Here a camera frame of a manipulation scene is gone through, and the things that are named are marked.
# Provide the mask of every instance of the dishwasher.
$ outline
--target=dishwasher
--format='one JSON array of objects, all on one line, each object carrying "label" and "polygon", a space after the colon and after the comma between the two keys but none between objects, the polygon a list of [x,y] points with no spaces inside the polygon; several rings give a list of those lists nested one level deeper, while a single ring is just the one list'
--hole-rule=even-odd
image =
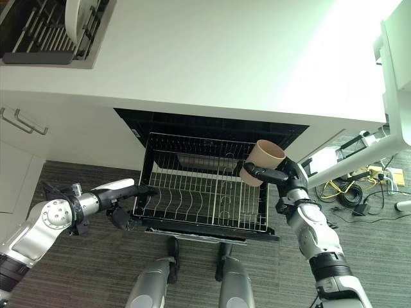
[{"label": "dishwasher", "polygon": [[258,139],[285,149],[307,126],[115,109],[145,148],[132,217],[148,232],[207,242],[278,241],[269,225],[270,185],[239,172]]}]

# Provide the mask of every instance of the metal handle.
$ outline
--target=metal handle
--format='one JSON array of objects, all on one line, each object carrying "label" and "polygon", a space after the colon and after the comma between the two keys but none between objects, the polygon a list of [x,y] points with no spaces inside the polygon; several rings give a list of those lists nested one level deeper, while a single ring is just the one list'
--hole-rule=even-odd
[{"label": "metal handle", "polygon": [[49,130],[48,127],[45,127],[43,131],[40,131],[38,129],[36,129],[36,127],[34,127],[33,125],[30,125],[29,123],[23,121],[22,119],[19,118],[19,114],[20,114],[20,109],[16,109],[15,113],[14,113],[14,117],[16,118],[16,120],[18,120],[18,122],[26,125],[28,128],[31,128],[32,130],[34,130],[36,133],[39,133],[41,135],[45,135],[47,134],[47,131]]},{"label": "metal handle", "polygon": [[11,125],[14,125],[14,126],[17,127],[17,128],[20,128],[22,131],[24,131],[24,132],[26,132],[26,133],[32,133],[32,132],[33,132],[33,129],[28,130],[28,129],[26,129],[25,127],[22,127],[22,126],[20,126],[20,125],[18,125],[18,124],[16,124],[16,123],[14,123],[13,121],[7,119],[7,118],[3,115],[4,110],[5,110],[4,107],[2,107],[2,108],[0,109],[0,117],[1,117],[1,119],[5,120],[7,123],[10,123]]}]

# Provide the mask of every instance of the power adapter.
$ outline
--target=power adapter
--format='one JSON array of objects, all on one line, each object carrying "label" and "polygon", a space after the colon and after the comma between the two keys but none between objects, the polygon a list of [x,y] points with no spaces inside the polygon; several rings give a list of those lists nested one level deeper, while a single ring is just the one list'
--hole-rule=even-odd
[{"label": "power adapter", "polygon": [[352,212],[354,216],[365,216],[368,213],[370,206],[367,202],[358,204]]}]

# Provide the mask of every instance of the wire rack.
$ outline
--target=wire rack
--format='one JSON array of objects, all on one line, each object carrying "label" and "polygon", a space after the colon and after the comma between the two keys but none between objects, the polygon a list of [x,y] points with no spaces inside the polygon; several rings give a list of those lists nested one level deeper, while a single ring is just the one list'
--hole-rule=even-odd
[{"label": "wire rack", "polygon": [[13,45],[12,53],[70,51],[73,52],[76,60],[87,58],[105,8],[105,4],[102,2],[106,3],[107,1],[99,0],[96,7],[90,7],[78,44],[72,42],[66,33],[64,26],[65,1],[31,0],[21,2],[26,2],[26,6],[21,8],[22,10],[31,9],[31,11]]},{"label": "wire rack", "polygon": [[267,231],[267,186],[248,186],[238,176],[253,146],[151,133],[140,183],[157,194],[138,199],[134,215]]}]

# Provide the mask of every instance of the cabinet door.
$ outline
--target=cabinet door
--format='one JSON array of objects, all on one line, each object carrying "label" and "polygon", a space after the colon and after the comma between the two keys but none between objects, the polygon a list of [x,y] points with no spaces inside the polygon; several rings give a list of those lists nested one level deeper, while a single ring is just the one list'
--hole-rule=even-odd
[{"label": "cabinet door", "polygon": [[77,101],[7,101],[7,116],[16,108],[46,135],[28,134],[0,121],[0,139],[47,160],[141,169],[145,149],[113,108]]},{"label": "cabinet door", "polygon": [[32,155],[0,142],[0,212],[13,213]]}]

